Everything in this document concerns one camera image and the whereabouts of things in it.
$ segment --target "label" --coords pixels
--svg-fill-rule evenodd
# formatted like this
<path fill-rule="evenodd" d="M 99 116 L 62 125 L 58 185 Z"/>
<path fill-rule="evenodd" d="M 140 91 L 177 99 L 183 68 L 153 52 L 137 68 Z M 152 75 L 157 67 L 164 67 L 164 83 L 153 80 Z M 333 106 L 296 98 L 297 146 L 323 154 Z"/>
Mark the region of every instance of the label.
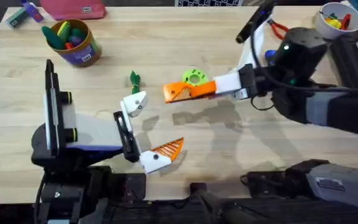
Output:
<path fill-rule="evenodd" d="M 95 49 L 89 44 L 84 49 L 71 54 L 61 54 L 61 56 L 72 65 L 80 65 L 84 62 L 87 62 L 95 55 Z"/>
<path fill-rule="evenodd" d="M 324 177 L 316 177 L 316 183 L 321 188 L 345 191 L 345 187 L 343 186 L 343 183 L 341 180 L 324 178 Z"/>
<path fill-rule="evenodd" d="M 91 6 L 81 6 L 82 13 L 91 13 L 92 7 Z"/>

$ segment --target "orange plastic piece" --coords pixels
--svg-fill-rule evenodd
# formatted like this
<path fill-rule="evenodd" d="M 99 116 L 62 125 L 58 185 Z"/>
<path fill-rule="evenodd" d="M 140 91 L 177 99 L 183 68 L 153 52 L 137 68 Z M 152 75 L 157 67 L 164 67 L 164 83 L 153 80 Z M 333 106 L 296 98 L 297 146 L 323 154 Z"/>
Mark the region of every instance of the orange plastic piece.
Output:
<path fill-rule="evenodd" d="M 162 88 L 166 103 L 210 97 L 214 95 L 216 91 L 214 81 L 199 86 L 192 86 L 185 82 L 170 83 L 165 84 Z"/>
<path fill-rule="evenodd" d="M 180 138 L 172 142 L 163 144 L 162 146 L 156 147 L 155 149 L 151 149 L 151 151 L 162 156 L 167 156 L 171 159 L 171 161 L 174 161 L 179 155 L 184 141 L 185 138 Z"/>

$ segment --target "yellow object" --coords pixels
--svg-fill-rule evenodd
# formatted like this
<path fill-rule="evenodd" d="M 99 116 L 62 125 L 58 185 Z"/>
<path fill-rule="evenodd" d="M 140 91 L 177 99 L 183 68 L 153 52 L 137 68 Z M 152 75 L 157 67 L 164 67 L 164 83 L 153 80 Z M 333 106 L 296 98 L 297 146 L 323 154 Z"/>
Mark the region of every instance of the yellow object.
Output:
<path fill-rule="evenodd" d="M 331 19 L 327 23 L 328 23 L 328 25 L 332 26 L 333 28 L 337 28 L 337 29 L 340 29 L 342 26 L 341 22 L 339 22 L 337 19 Z"/>

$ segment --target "white cup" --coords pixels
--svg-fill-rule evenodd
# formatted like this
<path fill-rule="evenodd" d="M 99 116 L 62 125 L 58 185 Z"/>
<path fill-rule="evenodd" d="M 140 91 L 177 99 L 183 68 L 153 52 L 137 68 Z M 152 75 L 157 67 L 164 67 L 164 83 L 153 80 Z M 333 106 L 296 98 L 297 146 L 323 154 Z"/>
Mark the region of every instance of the white cup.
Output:
<path fill-rule="evenodd" d="M 331 2 L 321 6 L 320 11 L 328 16 L 330 16 L 332 13 L 335 13 L 335 16 L 337 16 L 338 19 L 343 19 L 346 14 L 351 15 L 351 21 L 349 23 L 349 27 L 347 27 L 347 30 L 340 30 L 330 26 L 324 20 L 326 16 L 322 15 L 320 12 L 317 12 L 314 26 L 324 38 L 335 39 L 340 35 L 351 34 L 358 31 L 358 12 L 353 7 L 337 2 Z"/>

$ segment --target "white label sticker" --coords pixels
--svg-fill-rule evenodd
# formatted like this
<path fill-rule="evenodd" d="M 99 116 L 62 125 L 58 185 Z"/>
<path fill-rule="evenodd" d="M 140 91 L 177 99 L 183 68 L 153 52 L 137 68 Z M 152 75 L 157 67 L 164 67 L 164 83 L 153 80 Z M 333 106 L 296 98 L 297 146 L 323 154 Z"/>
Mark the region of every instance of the white label sticker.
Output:
<path fill-rule="evenodd" d="M 87 60 L 91 59 L 91 57 L 92 57 L 91 54 L 87 54 L 82 58 L 82 61 L 86 62 Z"/>
<path fill-rule="evenodd" d="M 91 6 L 81 6 L 82 13 L 91 13 L 92 7 Z"/>

